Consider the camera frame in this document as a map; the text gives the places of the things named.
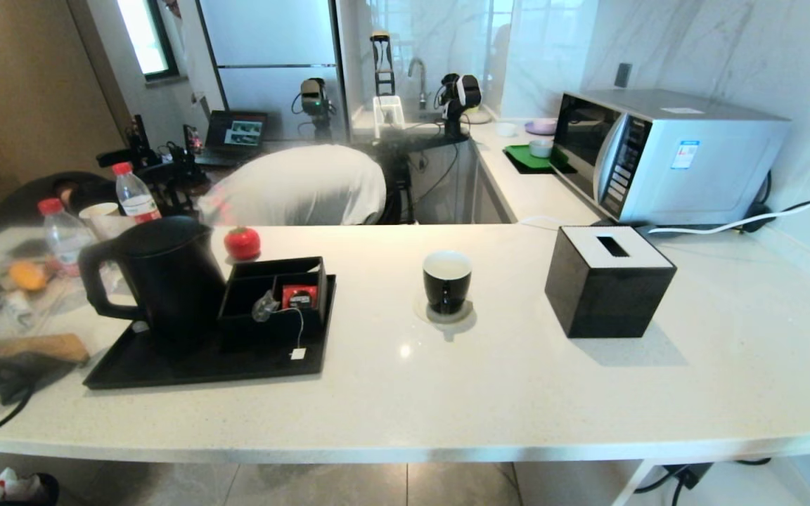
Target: faucet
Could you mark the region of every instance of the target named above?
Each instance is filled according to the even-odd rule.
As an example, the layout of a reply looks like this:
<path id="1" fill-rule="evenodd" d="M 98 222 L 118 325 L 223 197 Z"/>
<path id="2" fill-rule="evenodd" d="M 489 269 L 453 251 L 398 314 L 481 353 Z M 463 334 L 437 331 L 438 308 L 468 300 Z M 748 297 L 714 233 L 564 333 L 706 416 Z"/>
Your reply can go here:
<path id="1" fill-rule="evenodd" d="M 418 108 L 421 111 L 427 109 L 427 67 L 424 66 L 424 61 L 420 58 L 412 58 L 408 66 L 408 77 L 411 77 L 411 72 L 414 71 L 414 66 L 420 66 L 420 96 L 418 96 Z"/>

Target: microwave oven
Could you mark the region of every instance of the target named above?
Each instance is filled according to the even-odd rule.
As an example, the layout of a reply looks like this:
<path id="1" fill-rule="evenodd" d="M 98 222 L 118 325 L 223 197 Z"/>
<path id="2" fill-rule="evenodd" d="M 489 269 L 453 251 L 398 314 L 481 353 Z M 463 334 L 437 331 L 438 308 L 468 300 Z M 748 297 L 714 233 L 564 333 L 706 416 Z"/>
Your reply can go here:
<path id="1" fill-rule="evenodd" d="M 565 93 L 550 165 L 620 223 L 745 217 L 790 120 L 657 89 Z"/>

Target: kettle handle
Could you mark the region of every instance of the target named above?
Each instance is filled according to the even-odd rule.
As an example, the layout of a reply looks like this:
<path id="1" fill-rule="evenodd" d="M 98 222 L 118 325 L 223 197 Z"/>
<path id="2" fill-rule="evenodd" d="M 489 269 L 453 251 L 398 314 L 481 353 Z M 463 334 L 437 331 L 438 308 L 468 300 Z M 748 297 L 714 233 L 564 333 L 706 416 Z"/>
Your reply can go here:
<path id="1" fill-rule="evenodd" d="M 112 304 L 108 300 L 105 286 L 102 283 L 102 273 L 99 268 L 107 260 L 117 260 L 113 253 L 113 240 L 106 240 L 99 244 L 87 246 L 80 251 L 77 266 L 80 268 L 80 278 L 86 288 L 86 298 L 96 308 L 96 312 L 103 316 L 121 318 L 122 320 L 141 320 L 142 310 L 138 306 L 124 306 Z"/>

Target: purple plate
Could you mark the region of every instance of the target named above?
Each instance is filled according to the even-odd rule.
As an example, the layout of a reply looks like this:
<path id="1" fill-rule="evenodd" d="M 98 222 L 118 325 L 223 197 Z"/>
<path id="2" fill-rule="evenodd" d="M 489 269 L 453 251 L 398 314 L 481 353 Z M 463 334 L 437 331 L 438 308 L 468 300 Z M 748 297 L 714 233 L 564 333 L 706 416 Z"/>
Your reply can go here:
<path id="1" fill-rule="evenodd" d="M 533 127 L 533 122 L 527 122 L 524 124 L 524 129 L 534 135 L 554 135 L 555 134 L 555 125 L 552 125 L 552 129 L 535 129 Z"/>

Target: red bottle cap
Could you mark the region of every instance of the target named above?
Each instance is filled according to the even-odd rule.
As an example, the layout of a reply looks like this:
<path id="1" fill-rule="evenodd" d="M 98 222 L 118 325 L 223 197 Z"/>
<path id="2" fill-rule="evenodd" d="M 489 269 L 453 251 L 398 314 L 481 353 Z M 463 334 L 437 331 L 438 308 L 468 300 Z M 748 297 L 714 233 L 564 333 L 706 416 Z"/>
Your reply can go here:
<path id="1" fill-rule="evenodd" d="M 115 171 L 117 176 L 121 176 L 123 174 L 129 174 L 133 172 L 133 166 L 129 162 L 121 162 L 112 165 L 112 170 Z"/>
<path id="2" fill-rule="evenodd" d="M 55 214 L 56 212 L 62 212 L 65 210 L 65 206 L 61 205 L 61 201 L 59 201 L 59 199 L 41 200 L 36 207 L 39 208 L 39 212 L 41 212 L 43 216 L 48 216 L 49 214 Z"/>

